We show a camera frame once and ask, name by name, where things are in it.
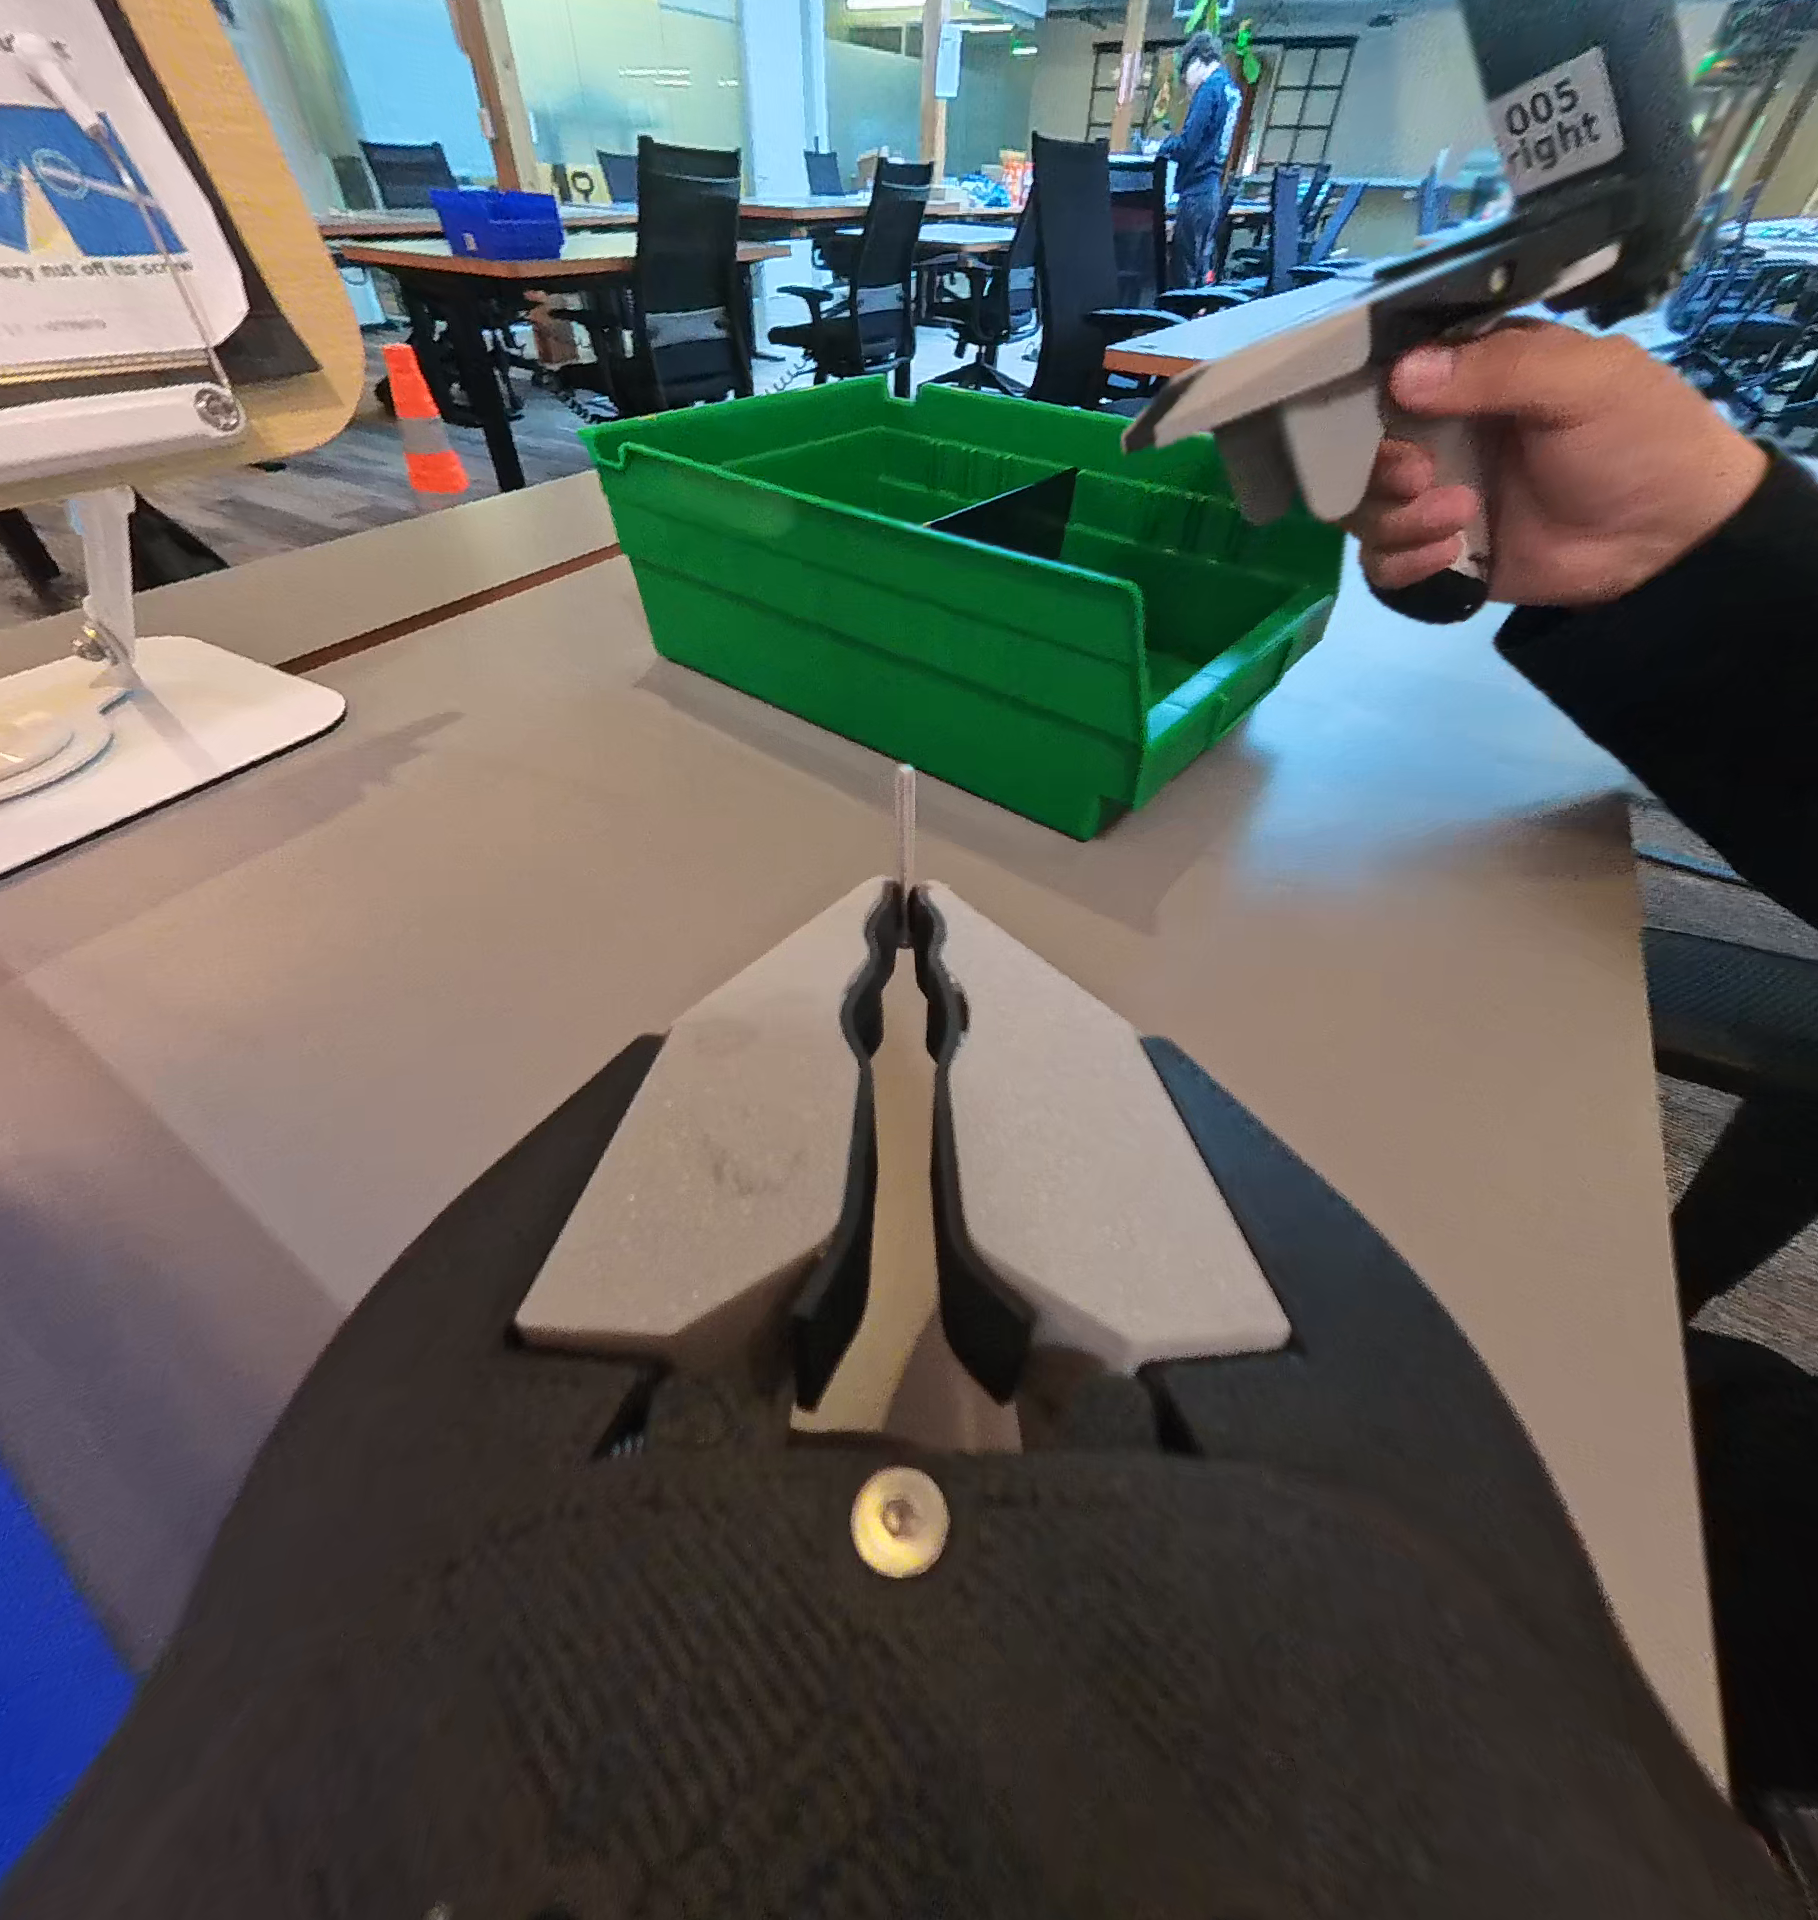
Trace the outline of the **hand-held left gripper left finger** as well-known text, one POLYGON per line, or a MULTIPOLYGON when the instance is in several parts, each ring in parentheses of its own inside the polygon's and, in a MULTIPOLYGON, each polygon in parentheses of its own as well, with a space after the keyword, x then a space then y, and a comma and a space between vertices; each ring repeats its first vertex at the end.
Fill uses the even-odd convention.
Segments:
POLYGON ((518 1308, 522 1344, 820 1402, 868 1300, 901 917, 872 875, 672 1024, 518 1308))

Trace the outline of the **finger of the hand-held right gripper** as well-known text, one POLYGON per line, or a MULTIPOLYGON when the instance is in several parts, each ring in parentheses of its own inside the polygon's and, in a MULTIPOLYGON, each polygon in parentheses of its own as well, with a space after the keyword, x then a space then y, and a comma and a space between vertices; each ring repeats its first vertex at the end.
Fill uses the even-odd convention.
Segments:
POLYGON ((1253 527, 1270 527, 1303 506, 1288 414, 1248 414, 1220 426, 1220 458, 1236 511, 1253 527))
POLYGON ((1363 277, 1371 289, 1348 312, 1266 345, 1236 349, 1205 366, 1164 377, 1146 407, 1122 426, 1122 450, 1156 450, 1207 437, 1221 458, 1221 424, 1248 414, 1288 414, 1303 513, 1343 524, 1370 489, 1383 441, 1375 312, 1395 303, 1395 285, 1363 277))

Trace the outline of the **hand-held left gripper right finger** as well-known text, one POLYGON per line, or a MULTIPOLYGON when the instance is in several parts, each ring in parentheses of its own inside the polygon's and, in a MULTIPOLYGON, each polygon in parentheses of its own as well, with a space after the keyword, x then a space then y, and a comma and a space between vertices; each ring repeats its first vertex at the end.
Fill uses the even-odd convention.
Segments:
POLYGON ((1009 1402, 1038 1354, 1135 1374, 1279 1353, 1288 1314, 1135 1025, 942 882, 908 928, 965 1374, 1009 1402))

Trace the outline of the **green plastic bin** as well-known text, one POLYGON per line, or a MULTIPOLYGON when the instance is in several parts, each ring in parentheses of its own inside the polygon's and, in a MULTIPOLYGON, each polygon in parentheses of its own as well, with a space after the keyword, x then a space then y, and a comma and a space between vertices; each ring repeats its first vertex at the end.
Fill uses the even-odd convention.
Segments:
POLYGON ((1075 842, 1322 640, 1343 534, 1253 527, 1207 441, 880 377, 583 430, 659 660, 1075 842), (1056 564, 923 524, 1075 465, 1056 564))

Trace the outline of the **large blue plastic bin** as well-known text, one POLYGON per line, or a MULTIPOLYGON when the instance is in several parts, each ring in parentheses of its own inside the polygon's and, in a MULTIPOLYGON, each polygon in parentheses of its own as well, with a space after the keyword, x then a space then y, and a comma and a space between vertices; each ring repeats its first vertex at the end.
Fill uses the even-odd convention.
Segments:
POLYGON ((0 1887, 131 1693, 131 1669, 0 1458, 0 1887))

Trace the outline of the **person's right forearm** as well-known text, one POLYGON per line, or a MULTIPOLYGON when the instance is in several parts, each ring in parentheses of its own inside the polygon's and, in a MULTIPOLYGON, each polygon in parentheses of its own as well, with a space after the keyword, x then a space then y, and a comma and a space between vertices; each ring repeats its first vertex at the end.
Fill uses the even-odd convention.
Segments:
POLYGON ((1754 891, 1818 929, 1818 480, 1770 450, 1709 542, 1498 657, 1754 891))

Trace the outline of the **person's right hand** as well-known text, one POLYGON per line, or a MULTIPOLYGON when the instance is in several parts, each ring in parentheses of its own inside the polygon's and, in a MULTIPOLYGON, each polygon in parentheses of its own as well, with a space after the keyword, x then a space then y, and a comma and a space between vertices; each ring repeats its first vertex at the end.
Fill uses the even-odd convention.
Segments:
POLYGON ((1605 607, 1666 570, 1758 489, 1770 456, 1625 340, 1514 321, 1410 349, 1390 373, 1418 421, 1470 421, 1483 480, 1447 483, 1423 445, 1387 437, 1348 520, 1363 578, 1403 592, 1489 524, 1503 607, 1605 607))

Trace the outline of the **wood-edged office table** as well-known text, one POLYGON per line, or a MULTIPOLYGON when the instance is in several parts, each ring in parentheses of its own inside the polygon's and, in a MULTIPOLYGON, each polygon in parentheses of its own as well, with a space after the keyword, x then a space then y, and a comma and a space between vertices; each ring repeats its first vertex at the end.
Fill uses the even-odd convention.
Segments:
POLYGON ((1130 377, 1177 377, 1236 349, 1258 349, 1348 312, 1371 289, 1363 277, 1327 277, 1288 293, 1266 293, 1236 309, 1216 309, 1197 319, 1141 331, 1107 349, 1102 366, 1130 377))

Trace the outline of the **black office chair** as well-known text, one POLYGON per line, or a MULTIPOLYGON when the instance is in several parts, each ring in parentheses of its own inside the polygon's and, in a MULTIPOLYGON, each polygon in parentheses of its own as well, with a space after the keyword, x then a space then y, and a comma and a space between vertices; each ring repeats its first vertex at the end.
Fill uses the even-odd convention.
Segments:
POLYGON ((801 349, 813 388, 885 373, 892 393, 910 398, 918 349, 914 258, 934 171, 934 161, 880 161, 866 219, 845 259, 848 272, 831 288, 781 288, 781 293, 809 303, 809 321, 769 325, 769 345, 801 349))
POLYGON ((973 359, 931 388, 1029 398, 1099 410, 1107 404, 1109 325, 1118 309, 1112 253, 1109 149, 1099 140, 1029 138, 1029 188, 1013 239, 989 258, 965 258, 965 299, 947 321, 973 359), (1017 319, 1038 319, 1041 349, 1028 388, 997 370, 1017 319))
POLYGON ((631 349, 616 382, 622 417, 753 398, 738 165, 738 149, 637 140, 631 349))
POLYGON ((432 212, 435 194, 458 188, 441 140, 358 140, 358 154, 385 212, 432 212))

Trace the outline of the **black bin divider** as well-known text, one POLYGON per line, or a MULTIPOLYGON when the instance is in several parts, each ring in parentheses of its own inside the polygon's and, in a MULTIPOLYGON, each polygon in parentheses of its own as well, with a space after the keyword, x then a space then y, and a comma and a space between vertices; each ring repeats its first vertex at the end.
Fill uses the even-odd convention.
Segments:
POLYGON ((1041 564, 1056 564, 1075 511, 1077 467, 1054 467, 1021 489, 928 520, 942 536, 973 542, 1041 564))

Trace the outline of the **white and wooden document stand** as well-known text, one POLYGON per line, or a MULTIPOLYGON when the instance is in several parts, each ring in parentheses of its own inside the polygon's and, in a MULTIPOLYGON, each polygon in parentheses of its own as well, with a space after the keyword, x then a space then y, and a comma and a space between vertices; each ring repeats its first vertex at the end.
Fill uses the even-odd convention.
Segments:
POLYGON ((0 511, 52 499, 81 542, 80 636, 0 670, 0 878, 318 739, 345 698, 196 636, 140 634, 133 496, 325 445, 358 327, 212 2, 122 2, 279 312, 322 364, 235 388, 220 349, 0 382, 0 511))

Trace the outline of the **person's office chair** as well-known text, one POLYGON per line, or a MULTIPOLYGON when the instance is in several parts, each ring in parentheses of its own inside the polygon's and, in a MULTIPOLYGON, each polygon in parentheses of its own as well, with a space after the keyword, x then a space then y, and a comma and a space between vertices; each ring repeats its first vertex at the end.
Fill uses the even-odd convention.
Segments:
POLYGON ((1637 870, 1685 1325, 1818 1372, 1818 933, 1713 855, 1637 870))

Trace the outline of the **orange traffic cone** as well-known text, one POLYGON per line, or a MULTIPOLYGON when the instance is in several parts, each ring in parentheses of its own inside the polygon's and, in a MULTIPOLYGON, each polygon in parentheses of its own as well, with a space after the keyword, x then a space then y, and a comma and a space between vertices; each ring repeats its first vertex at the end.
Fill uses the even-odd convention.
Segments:
POLYGON ((468 477, 448 441, 448 426, 422 373, 416 353, 405 341, 389 341, 380 353, 409 491, 422 506, 441 506, 465 496, 468 477))

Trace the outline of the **person's lap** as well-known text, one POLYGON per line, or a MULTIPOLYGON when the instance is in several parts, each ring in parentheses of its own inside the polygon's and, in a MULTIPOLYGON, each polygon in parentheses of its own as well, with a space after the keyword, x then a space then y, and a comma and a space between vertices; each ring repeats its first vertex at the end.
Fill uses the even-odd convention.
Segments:
POLYGON ((1715 1666, 1740 1809, 1818 1798, 1818 1374, 1688 1331, 1715 1666))

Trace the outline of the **small blue bin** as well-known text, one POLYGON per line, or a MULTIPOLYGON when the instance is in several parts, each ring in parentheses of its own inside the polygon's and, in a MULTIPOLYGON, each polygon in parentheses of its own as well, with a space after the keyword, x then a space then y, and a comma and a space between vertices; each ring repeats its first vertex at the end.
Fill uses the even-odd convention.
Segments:
POLYGON ((557 259, 565 246, 553 194, 465 188, 435 194, 435 216, 453 258, 489 262, 557 259))

